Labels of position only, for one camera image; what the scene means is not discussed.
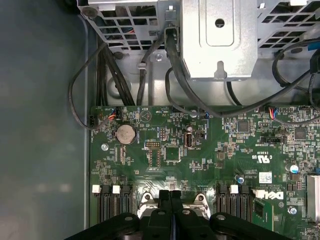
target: white slot latch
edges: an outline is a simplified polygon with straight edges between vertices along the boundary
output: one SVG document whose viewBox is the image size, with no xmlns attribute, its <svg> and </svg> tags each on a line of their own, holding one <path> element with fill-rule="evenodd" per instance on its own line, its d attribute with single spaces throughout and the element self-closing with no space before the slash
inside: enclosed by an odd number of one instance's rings
<svg viewBox="0 0 320 240">
<path fill-rule="evenodd" d="M 238 194 L 238 193 L 239 193 L 238 185 L 230 185 L 230 194 Z"/>
<path fill-rule="evenodd" d="M 92 185 L 92 193 L 93 194 L 99 194 L 100 192 L 101 192 L 100 185 L 96 185 L 96 184 Z"/>
<path fill-rule="evenodd" d="M 113 194 L 120 194 L 120 186 L 119 185 L 113 185 L 112 186 L 112 193 Z"/>
</svg>

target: black connector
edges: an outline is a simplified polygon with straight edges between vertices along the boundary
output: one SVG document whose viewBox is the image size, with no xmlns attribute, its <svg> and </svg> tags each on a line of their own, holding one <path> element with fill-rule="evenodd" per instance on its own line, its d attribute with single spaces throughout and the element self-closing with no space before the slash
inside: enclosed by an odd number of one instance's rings
<svg viewBox="0 0 320 240">
<path fill-rule="evenodd" d="M 310 74 L 320 74 L 320 49 L 310 59 Z"/>
</svg>

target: black cable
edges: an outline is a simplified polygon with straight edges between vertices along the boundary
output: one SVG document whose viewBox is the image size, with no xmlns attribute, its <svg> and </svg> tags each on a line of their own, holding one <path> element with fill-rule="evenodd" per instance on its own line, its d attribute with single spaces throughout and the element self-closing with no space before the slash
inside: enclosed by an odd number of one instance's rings
<svg viewBox="0 0 320 240">
<path fill-rule="evenodd" d="M 123 86 L 120 83 L 120 80 L 118 79 L 118 75 L 116 74 L 116 71 L 114 70 L 112 64 L 110 63 L 109 58 L 107 57 L 107 53 L 105 51 L 103 51 L 103 56 L 104 56 L 104 60 L 105 60 L 106 65 L 109 67 L 110 73 L 111 73 L 112 78 L 114 80 L 115 87 L 119 92 L 119 95 L 120 95 L 120 98 L 121 98 L 123 104 L 125 106 L 129 106 L 130 104 L 129 104 L 128 98 L 126 96 L 126 93 L 123 89 Z"/>
<path fill-rule="evenodd" d="M 278 122 L 280 124 L 283 125 L 287 125 L 287 126 L 295 126 L 295 125 L 307 125 L 307 124 L 312 124 L 318 120 L 320 120 L 320 115 L 316 116 L 315 118 L 312 118 L 310 120 L 306 120 L 306 121 L 291 121 L 291 122 L 286 122 L 286 121 L 282 121 L 280 119 L 274 118 L 273 119 L 275 122 Z"/>
<path fill-rule="evenodd" d="M 320 39 L 308 39 L 308 40 L 300 41 L 300 42 L 297 42 L 297 43 L 294 43 L 294 44 L 288 46 L 287 48 L 283 49 L 281 52 L 277 53 L 277 55 L 275 56 L 275 59 L 272 63 L 272 74 L 273 74 L 275 80 L 280 84 L 281 87 L 286 87 L 290 84 L 290 82 L 288 82 L 285 78 L 283 78 L 280 75 L 279 69 L 278 69 L 278 62 L 282 58 L 283 54 L 289 50 L 299 48 L 299 47 L 305 47 L 308 44 L 319 43 L 319 42 L 320 42 Z M 304 89 L 300 86 L 297 86 L 296 89 L 308 93 L 308 91 L 306 89 Z"/>
<path fill-rule="evenodd" d="M 126 95 L 126 98 L 128 99 L 128 103 L 129 103 L 128 105 L 129 106 L 134 106 L 135 105 L 134 99 L 132 98 L 132 95 L 130 93 L 130 89 L 129 89 L 128 84 L 127 84 L 127 82 L 125 80 L 125 77 L 122 74 L 120 68 L 118 67 L 118 65 L 117 65 L 117 63 L 116 63 L 116 61 L 114 59 L 112 51 L 108 47 L 106 47 L 105 48 L 105 53 L 106 53 L 106 57 L 109 60 L 109 64 L 107 62 L 109 68 L 112 68 L 115 71 L 115 73 L 116 73 L 116 75 L 117 75 L 117 77 L 118 77 L 118 79 L 119 79 L 119 81 L 120 81 L 120 83 L 121 83 L 121 85 L 123 87 L 123 91 L 124 91 L 124 93 Z"/>
<path fill-rule="evenodd" d="M 68 87 L 68 101 L 69 101 L 69 105 L 70 105 L 70 109 L 72 112 L 72 115 L 74 116 L 74 119 L 77 121 L 77 123 L 87 129 L 87 130 L 97 130 L 100 129 L 101 127 L 103 127 L 104 125 L 106 125 L 106 123 L 109 122 L 109 119 L 105 119 L 102 121 L 101 124 L 99 124 L 98 126 L 94 126 L 94 127 L 90 127 L 85 125 L 79 118 L 75 105 L 74 105 L 74 100 L 73 100 L 73 95 L 72 95 L 72 91 L 73 91 L 73 87 L 75 84 L 75 81 L 77 80 L 77 78 L 79 77 L 79 75 L 81 74 L 81 72 L 88 67 L 88 65 L 98 56 L 98 54 L 107 46 L 107 43 L 103 43 L 99 46 L 99 48 L 89 57 L 89 59 L 85 62 L 85 64 L 79 69 L 79 71 L 72 77 L 71 82 L 69 83 L 69 87 Z"/>
<path fill-rule="evenodd" d="M 315 83 L 315 79 L 316 79 L 316 75 L 315 74 L 311 74 L 310 77 L 310 82 L 309 82 L 309 87 L 308 87 L 308 92 L 309 92 L 309 100 L 310 103 L 312 105 L 312 107 L 317 110 L 320 111 L 320 108 L 316 105 L 316 103 L 314 102 L 314 99 L 312 97 L 312 90 L 313 90 L 313 86 Z M 320 115 L 316 116 L 315 118 L 312 118 L 310 120 L 306 120 L 306 121 L 291 121 L 291 122 L 286 122 L 286 121 L 282 121 L 280 119 L 277 119 L 276 117 L 273 119 L 274 121 L 281 123 L 283 125 L 287 125 L 287 126 L 295 126 L 295 125 L 307 125 L 307 124 L 312 124 L 317 120 L 320 120 Z"/>
<path fill-rule="evenodd" d="M 101 78 L 101 98 L 102 105 L 108 106 L 108 96 L 107 96 L 107 63 L 103 54 L 100 55 L 100 78 Z"/>
<path fill-rule="evenodd" d="M 314 99 L 313 99 L 313 97 L 312 97 L 312 92 L 313 92 L 315 80 L 316 80 L 316 75 L 315 75 L 315 74 L 312 74 L 311 77 L 310 77 L 309 88 L 308 88 L 308 91 L 309 91 L 309 101 L 310 101 L 312 107 L 313 107 L 315 110 L 320 111 L 320 107 L 317 106 L 317 104 L 315 103 L 315 101 L 314 101 Z"/>
<path fill-rule="evenodd" d="M 230 95 L 230 98 L 237 106 L 242 106 L 242 104 L 239 102 L 238 98 L 235 95 L 235 92 L 232 88 L 232 83 L 230 81 L 226 82 L 226 89 L 228 90 L 228 93 Z"/>
<path fill-rule="evenodd" d="M 190 115 L 197 115 L 197 116 L 205 116 L 206 113 L 203 112 L 203 113 L 197 113 L 197 112 L 194 112 L 194 111 L 189 111 L 189 110 L 186 110 L 184 109 L 183 107 L 179 106 L 170 96 L 170 79 L 169 79 L 169 75 L 170 73 L 173 71 L 172 67 L 168 69 L 168 71 L 166 71 L 166 74 L 165 74 L 165 93 L 166 93 L 166 97 L 168 98 L 168 101 L 169 103 L 171 103 L 171 105 L 179 110 L 180 112 L 182 113 L 185 113 L 185 114 L 190 114 Z"/>
<path fill-rule="evenodd" d="M 96 63 L 96 88 L 95 88 L 95 105 L 101 106 L 102 105 L 102 96 L 101 96 L 101 72 L 100 72 L 100 59 L 101 53 L 97 56 L 97 63 Z"/>
<path fill-rule="evenodd" d="M 217 112 L 212 110 L 210 107 L 208 107 L 196 94 L 195 92 L 191 89 L 190 85 L 188 84 L 188 81 L 185 78 L 182 65 L 180 62 L 180 58 L 177 53 L 177 48 L 176 48 L 176 42 L 175 38 L 172 34 L 169 34 L 166 39 L 166 47 L 167 47 L 167 53 L 173 68 L 173 72 L 182 87 L 183 91 L 185 94 L 196 104 L 199 108 L 205 110 L 208 112 L 210 115 L 213 115 L 214 117 L 217 118 L 228 118 L 228 117 L 236 117 L 241 114 L 248 113 L 250 111 L 253 111 L 257 108 L 260 108 L 264 105 L 267 105 L 283 95 L 287 94 L 290 92 L 293 88 L 295 88 L 298 84 L 302 83 L 305 77 L 310 73 L 310 71 L 306 71 L 304 74 L 302 74 L 300 77 L 298 77 L 293 83 L 288 85 L 287 87 L 283 88 L 279 92 L 259 101 L 256 102 L 252 105 L 249 106 L 244 106 L 241 109 L 236 109 L 236 110 L 230 110 L 230 111 L 225 111 L 225 112 Z"/>
<path fill-rule="evenodd" d="M 157 50 L 162 44 L 164 43 L 164 34 L 161 34 L 158 39 L 152 44 L 152 46 L 146 51 L 145 55 L 143 56 L 141 63 L 146 63 L 150 55 Z M 146 70 L 140 70 L 139 76 L 139 89 L 136 95 L 136 105 L 140 106 L 142 104 L 142 100 L 144 97 L 144 91 L 146 86 Z"/>
</svg>

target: white label sticker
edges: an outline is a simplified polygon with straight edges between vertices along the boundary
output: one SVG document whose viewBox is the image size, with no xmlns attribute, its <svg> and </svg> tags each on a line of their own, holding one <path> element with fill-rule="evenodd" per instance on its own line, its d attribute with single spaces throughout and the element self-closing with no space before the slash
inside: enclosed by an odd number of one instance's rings
<svg viewBox="0 0 320 240">
<path fill-rule="evenodd" d="M 272 184 L 272 172 L 259 172 L 260 184 Z"/>
</svg>

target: motherboard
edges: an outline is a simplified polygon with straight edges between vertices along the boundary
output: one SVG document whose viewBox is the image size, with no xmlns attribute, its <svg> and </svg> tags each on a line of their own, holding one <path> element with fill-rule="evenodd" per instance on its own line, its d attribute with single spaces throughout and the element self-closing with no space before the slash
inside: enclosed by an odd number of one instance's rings
<svg viewBox="0 0 320 240">
<path fill-rule="evenodd" d="M 237 107 L 212 107 L 230 110 Z M 225 212 L 291 239 L 320 233 L 320 123 L 288 126 L 268 107 L 215 118 L 197 107 L 93 107 L 90 225 L 155 208 L 159 190 L 180 190 L 185 207 Z M 309 106 L 278 106 L 277 118 L 304 121 Z"/>
</svg>

